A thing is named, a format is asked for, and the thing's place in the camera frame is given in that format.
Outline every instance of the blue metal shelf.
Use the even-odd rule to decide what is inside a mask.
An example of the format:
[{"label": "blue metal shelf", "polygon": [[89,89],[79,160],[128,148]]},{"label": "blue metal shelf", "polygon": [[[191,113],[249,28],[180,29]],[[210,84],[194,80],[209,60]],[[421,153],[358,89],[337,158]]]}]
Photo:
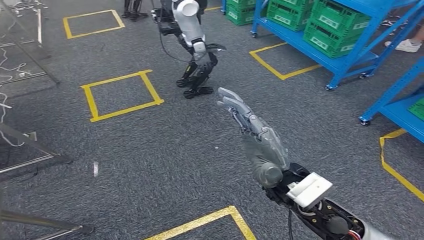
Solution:
[{"label": "blue metal shelf", "polygon": [[[366,14],[368,16],[374,16],[381,14],[380,11],[384,11],[386,5],[391,4],[390,0],[334,0],[339,4],[354,9],[358,12]],[[409,6],[413,3],[417,3],[419,0],[395,0],[390,9],[397,9],[404,6]]]},{"label": "blue metal shelf", "polygon": [[[424,18],[424,0],[333,0],[342,5],[355,9],[361,13],[371,16],[371,20],[357,40],[355,46],[346,56],[331,59],[315,47],[309,45],[303,40],[303,32],[294,32],[284,26],[272,21],[268,21],[266,17],[261,17],[262,9],[267,6],[268,0],[256,0],[254,19],[252,30],[250,31],[255,37],[257,35],[258,26],[261,26],[271,33],[277,35],[283,41],[287,42],[294,48],[301,51],[311,59],[315,60],[326,69],[334,73],[331,81],[325,86],[327,90],[338,87],[342,79],[360,75],[361,77],[371,77],[376,70],[383,64],[384,60],[392,53],[396,46],[404,40],[412,29]],[[412,5],[407,13],[403,15],[397,22],[380,34],[375,40],[370,42],[371,36],[380,26],[390,10],[403,6]],[[386,47],[380,54],[372,53],[372,49],[381,44],[385,38],[395,29],[408,20],[402,30],[398,31],[398,35],[391,41],[391,45]],[[359,64],[365,66],[351,70],[353,66]]]},{"label": "blue metal shelf", "polygon": [[[424,98],[424,78],[420,77],[421,73],[424,73],[424,56],[359,117],[361,123],[368,125],[373,116],[380,112],[424,143],[424,120],[408,110],[410,106]],[[413,94],[390,102],[402,89],[416,80],[420,81],[420,87]]]},{"label": "blue metal shelf", "polygon": [[383,106],[379,112],[424,143],[424,121],[408,110],[421,98],[424,98],[424,93],[390,103]]},{"label": "blue metal shelf", "polygon": [[[339,58],[331,59],[307,42],[303,40],[303,31],[292,31],[287,28],[282,28],[281,25],[274,23],[273,21],[268,21],[266,17],[261,17],[257,19],[257,22],[270,31],[271,33],[277,35],[281,39],[284,39],[288,44],[295,46],[297,50],[301,51],[303,54],[308,55],[315,62],[321,64],[323,67],[328,69],[331,72],[335,72],[338,69],[343,67],[343,64],[346,61],[347,56],[342,56]],[[371,60],[377,59],[379,56],[367,52],[363,57],[361,57],[355,65],[363,64]]]}]

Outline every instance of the person's foot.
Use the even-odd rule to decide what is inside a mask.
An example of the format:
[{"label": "person's foot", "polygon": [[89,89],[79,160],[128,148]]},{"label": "person's foot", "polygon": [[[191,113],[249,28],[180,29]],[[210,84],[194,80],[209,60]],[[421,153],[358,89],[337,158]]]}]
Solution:
[{"label": "person's foot", "polygon": [[[392,43],[391,41],[386,41],[384,45],[388,47],[391,43]],[[406,39],[401,41],[399,45],[397,45],[396,50],[404,51],[407,53],[416,53],[420,49],[421,45],[423,44],[422,43],[413,44],[410,39]]]}]

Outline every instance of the shelf wheel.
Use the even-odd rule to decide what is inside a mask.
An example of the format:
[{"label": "shelf wheel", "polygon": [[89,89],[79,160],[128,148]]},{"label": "shelf wheel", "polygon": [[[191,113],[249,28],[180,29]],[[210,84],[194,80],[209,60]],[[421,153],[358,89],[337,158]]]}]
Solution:
[{"label": "shelf wheel", "polygon": [[370,121],[363,121],[363,120],[360,120],[360,124],[361,124],[362,126],[369,126],[369,125],[371,124],[371,122],[370,122]]}]

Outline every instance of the red wire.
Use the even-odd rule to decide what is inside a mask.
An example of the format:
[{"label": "red wire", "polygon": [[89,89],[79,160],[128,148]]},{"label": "red wire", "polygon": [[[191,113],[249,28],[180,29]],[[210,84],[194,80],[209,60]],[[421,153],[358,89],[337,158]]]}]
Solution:
[{"label": "red wire", "polygon": [[354,240],[360,240],[353,232],[348,233]]}]

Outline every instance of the white robot part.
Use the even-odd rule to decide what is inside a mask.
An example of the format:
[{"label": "white robot part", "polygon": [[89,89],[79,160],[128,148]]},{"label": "white robot part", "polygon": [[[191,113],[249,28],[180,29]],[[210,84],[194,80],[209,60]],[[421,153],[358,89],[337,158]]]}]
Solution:
[{"label": "white robot part", "polygon": [[[189,48],[194,47],[196,53],[206,52],[206,37],[199,23],[197,14],[199,4],[195,0],[172,0],[172,13],[182,32],[182,37]],[[192,41],[202,39],[193,46]]]},{"label": "white robot part", "polygon": [[300,207],[309,209],[318,204],[332,186],[327,179],[312,172],[301,182],[289,184],[290,191],[286,195]]}]

